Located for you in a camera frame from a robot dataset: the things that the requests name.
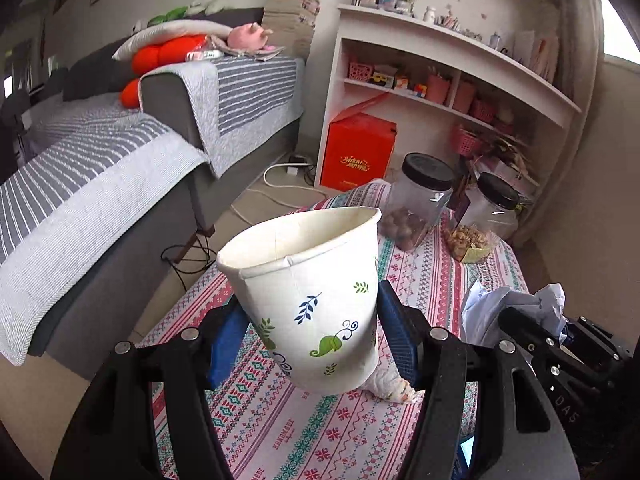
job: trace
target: patterned tablecloth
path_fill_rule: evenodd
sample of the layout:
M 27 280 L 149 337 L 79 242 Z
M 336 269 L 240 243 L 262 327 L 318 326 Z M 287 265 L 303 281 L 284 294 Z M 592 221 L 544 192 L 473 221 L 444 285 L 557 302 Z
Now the patterned tablecloth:
M 373 182 L 313 206 L 378 206 L 389 186 Z M 447 252 L 440 229 L 412 254 L 380 237 L 378 277 L 392 283 L 403 304 L 422 310 L 434 326 L 458 333 L 462 298 L 474 280 L 487 290 L 527 287 L 511 248 L 501 243 L 487 262 L 467 266 Z M 224 275 L 209 269 L 147 335 L 142 345 L 168 341 L 197 326 L 212 308 L 225 304 L 232 289 Z M 378 329 L 380 364 L 392 359 Z M 391 479 L 411 440 L 420 402 L 391 404 L 355 390 L 321 397 L 295 388 L 275 366 L 255 331 L 245 335 L 228 380 L 209 397 L 218 438 L 236 479 Z M 462 432 L 474 425 L 476 394 L 467 383 Z M 162 388 L 154 394 L 154 417 L 162 471 L 178 478 L 171 452 Z

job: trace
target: white pillow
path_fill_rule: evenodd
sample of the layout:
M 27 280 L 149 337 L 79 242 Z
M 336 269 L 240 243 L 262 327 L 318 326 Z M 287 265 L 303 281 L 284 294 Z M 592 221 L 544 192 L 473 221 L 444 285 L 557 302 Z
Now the white pillow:
M 231 30 L 231 27 L 207 20 L 174 20 L 158 23 L 131 36 L 111 57 L 117 61 L 131 61 L 141 48 L 161 44 L 181 36 L 213 34 L 226 40 Z

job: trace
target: blue gripper pad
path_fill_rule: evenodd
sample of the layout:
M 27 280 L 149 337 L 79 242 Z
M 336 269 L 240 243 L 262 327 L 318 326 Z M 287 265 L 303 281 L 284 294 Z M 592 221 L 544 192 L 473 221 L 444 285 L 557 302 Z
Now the blue gripper pad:
M 422 337 L 414 326 L 411 317 L 422 316 L 423 314 L 417 309 L 415 314 L 408 316 L 405 309 L 411 307 L 405 307 L 398 297 L 396 292 L 391 287 L 391 284 L 387 280 L 382 280 L 378 283 L 378 300 L 376 303 L 376 309 L 378 311 L 378 318 L 382 325 L 382 330 L 385 333 L 386 341 L 389 343 L 389 348 L 396 361 L 396 367 L 403 379 L 407 380 L 412 388 L 416 387 L 416 384 L 421 383 L 420 370 L 418 356 L 422 347 Z
M 220 386 L 231 374 L 244 333 L 249 325 L 249 318 L 242 310 L 235 294 L 226 306 L 220 308 L 227 308 L 228 314 L 211 345 L 209 382 L 213 388 Z

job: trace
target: jar of walnuts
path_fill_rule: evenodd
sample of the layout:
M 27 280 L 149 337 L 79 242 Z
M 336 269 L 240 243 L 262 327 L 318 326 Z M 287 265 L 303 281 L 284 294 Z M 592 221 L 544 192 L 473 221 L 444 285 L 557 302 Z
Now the jar of walnuts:
M 453 258 L 463 264 L 484 262 L 499 241 L 518 228 L 514 209 L 518 192 L 503 179 L 481 173 L 463 196 L 444 237 Z
M 423 153 L 409 153 L 393 183 L 378 224 L 383 236 L 403 251 L 413 251 L 440 222 L 452 193 L 453 170 Z

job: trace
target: white paper cup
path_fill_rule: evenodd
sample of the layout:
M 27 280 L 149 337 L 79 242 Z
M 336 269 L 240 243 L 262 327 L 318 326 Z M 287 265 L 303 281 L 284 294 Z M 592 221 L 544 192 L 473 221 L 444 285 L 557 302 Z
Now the white paper cup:
M 380 210 L 341 207 L 255 225 L 218 253 L 264 345 L 291 382 L 341 394 L 378 364 Z

